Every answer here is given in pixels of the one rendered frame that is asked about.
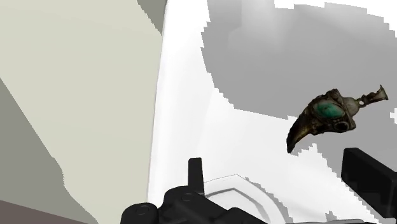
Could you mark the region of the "bronze horn-shaped flask green stone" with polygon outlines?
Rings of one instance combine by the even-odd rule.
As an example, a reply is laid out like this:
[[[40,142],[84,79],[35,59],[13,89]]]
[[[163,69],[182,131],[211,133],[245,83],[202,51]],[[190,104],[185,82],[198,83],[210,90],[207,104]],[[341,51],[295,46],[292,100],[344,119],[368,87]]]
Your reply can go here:
[[[356,128],[353,117],[361,108],[375,102],[388,100],[383,87],[355,99],[344,97],[334,88],[311,100],[291,126],[286,149],[291,153],[296,144],[309,134],[316,136],[325,132],[344,133]]]

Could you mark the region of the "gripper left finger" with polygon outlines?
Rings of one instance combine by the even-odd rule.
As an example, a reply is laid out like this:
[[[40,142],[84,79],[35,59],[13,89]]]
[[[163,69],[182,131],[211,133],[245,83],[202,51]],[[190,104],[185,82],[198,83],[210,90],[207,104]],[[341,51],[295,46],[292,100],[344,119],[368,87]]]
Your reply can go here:
[[[188,160],[188,184],[166,191],[160,207],[145,202],[129,206],[120,224],[267,224],[237,208],[224,209],[204,196],[202,159]]]

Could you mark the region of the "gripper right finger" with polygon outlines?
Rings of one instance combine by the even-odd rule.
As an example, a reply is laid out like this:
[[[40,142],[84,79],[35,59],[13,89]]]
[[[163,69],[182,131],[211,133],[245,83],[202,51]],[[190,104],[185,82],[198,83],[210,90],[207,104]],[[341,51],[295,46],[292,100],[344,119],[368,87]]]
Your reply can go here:
[[[359,148],[343,152],[341,178],[383,218],[397,224],[397,172]]]

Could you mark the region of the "white bathtub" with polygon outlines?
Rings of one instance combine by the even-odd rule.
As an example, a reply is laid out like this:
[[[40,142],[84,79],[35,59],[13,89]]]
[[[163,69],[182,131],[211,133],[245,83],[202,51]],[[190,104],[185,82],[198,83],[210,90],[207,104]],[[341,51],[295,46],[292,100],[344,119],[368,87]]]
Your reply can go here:
[[[286,151],[289,128],[315,96],[389,99],[356,115],[356,130],[308,136]],[[380,216],[340,178],[358,147],[397,170],[397,0],[167,0],[148,200],[203,162],[206,193],[286,221]]]

